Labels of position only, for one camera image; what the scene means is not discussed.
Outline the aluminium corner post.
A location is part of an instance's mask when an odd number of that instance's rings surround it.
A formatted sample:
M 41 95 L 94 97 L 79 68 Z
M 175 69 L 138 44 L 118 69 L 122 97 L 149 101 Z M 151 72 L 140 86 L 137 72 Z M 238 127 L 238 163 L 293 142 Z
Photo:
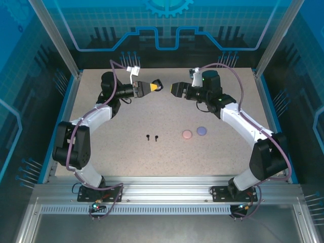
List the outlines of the aluminium corner post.
M 45 7 L 42 0 L 28 0 L 31 4 L 33 10 L 35 11 L 37 17 L 42 23 L 44 29 L 52 40 L 54 46 L 59 52 L 61 58 L 69 69 L 71 75 L 74 78 L 79 78 L 79 68 L 77 67 L 67 45 L 65 44 L 58 28 L 56 27 L 50 13 Z
M 271 58 L 275 54 L 277 48 L 279 47 L 282 39 L 287 33 L 289 27 L 293 23 L 295 17 L 297 16 L 301 6 L 303 5 L 305 0 L 291 0 L 289 7 L 287 8 L 283 18 L 281 19 L 278 28 L 276 29 L 274 35 L 272 36 L 269 45 L 267 46 L 264 54 L 262 55 L 256 70 L 255 70 L 255 78 L 260 79 L 261 75 L 265 71 L 268 66 Z

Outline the aluminium mounting rail beam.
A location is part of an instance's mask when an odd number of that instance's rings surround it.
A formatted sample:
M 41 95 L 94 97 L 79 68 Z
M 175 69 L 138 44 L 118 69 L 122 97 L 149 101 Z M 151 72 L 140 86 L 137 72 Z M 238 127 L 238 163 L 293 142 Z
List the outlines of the aluminium mounting rail beam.
M 230 176 L 107 176 L 107 185 L 124 184 L 122 204 L 211 204 L 212 186 L 226 186 Z M 71 192 L 74 176 L 51 177 L 46 184 L 35 185 L 30 202 L 43 205 L 76 204 Z M 260 185 L 264 205 L 305 203 L 300 185 L 267 181 Z

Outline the grey metal shelf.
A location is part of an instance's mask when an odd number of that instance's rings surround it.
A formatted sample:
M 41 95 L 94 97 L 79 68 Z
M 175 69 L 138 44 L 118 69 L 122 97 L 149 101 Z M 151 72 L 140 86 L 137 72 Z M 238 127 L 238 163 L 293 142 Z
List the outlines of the grey metal shelf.
M 253 218 L 224 215 L 44 215 L 33 243 L 301 243 L 289 210 L 263 209 Z

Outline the aluminium table side rail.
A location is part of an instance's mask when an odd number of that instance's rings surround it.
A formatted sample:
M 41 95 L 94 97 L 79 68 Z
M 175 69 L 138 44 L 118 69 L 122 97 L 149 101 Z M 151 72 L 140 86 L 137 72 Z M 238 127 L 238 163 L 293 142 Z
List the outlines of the aluminium table side rail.
M 264 77 L 255 76 L 255 83 L 260 95 L 269 129 L 276 133 L 281 132 L 281 127 Z
M 44 159 L 43 167 L 40 172 L 40 176 L 38 178 L 38 184 L 46 184 L 49 180 L 49 176 L 50 176 L 51 169 L 52 169 L 52 164 L 54 163 L 54 161 L 52 159 L 52 151 L 53 151 L 53 147 L 54 147 L 54 143 L 55 143 L 57 126 L 63 120 L 69 121 L 69 119 L 71 117 L 72 110 L 73 110 L 73 106 L 74 106 L 74 102 L 76 99 L 76 95 L 77 95 L 77 91 L 78 91 L 78 87 L 79 87 L 81 78 L 82 78 L 82 73 L 79 75 L 78 78 L 76 78 L 74 76 L 72 76 L 70 78 L 70 81 L 68 83 L 68 87 L 65 92 L 63 102 L 62 102 L 62 105 L 61 105 L 61 108 L 60 108 L 60 111 L 58 114 L 58 118 L 57 118 L 54 130 L 53 130 L 53 134 L 52 134 L 52 137 L 51 137 L 51 140 L 49 143 L 49 147 L 48 147 L 45 159 Z

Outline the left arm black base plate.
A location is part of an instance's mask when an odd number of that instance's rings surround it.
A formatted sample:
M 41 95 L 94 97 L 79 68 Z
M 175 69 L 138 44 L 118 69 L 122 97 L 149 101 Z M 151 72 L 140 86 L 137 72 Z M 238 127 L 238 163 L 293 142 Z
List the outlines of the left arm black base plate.
M 121 202 L 122 200 L 122 192 L 118 194 L 119 190 L 121 189 L 120 186 L 109 189 L 109 190 L 94 190 L 87 188 L 85 186 L 81 186 L 78 190 L 77 194 L 77 201 L 78 202 L 95 202 L 96 200 L 102 200 L 103 202 L 107 203 L 112 203 L 114 202 L 115 198 L 117 198 L 117 202 Z

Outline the black connector with LED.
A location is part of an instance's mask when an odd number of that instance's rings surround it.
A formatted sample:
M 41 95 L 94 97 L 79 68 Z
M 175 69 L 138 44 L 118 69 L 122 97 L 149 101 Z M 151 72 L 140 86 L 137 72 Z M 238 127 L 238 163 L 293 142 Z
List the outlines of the black connector with LED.
M 230 211 L 234 216 L 245 217 L 248 213 L 249 208 L 251 208 L 253 204 L 251 202 L 240 204 L 240 205 L 231 205 Z
M 100 212 L 100 211 L 104 210 L 106 208 L 106 206 L 103 206 L 102 203 L 103 203 L 103 200 L 101 200 L 101 199 L 96 200 L 90 207 L 89 212 L 91 214 L 93 214 L 93 213 Z

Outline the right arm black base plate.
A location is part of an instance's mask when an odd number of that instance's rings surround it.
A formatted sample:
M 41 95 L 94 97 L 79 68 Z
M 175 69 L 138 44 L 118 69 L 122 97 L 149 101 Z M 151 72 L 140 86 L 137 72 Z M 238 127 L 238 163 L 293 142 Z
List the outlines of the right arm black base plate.
M 212 186 L 210 188 L 210 194 L 212 196 L 213 202 L 228 202 L 228 203 L 239 203 L 239 202 L 257 202 L 258 197 L 256 189 L 250 187 L 244 191 L 229 190 L 228 186 Z

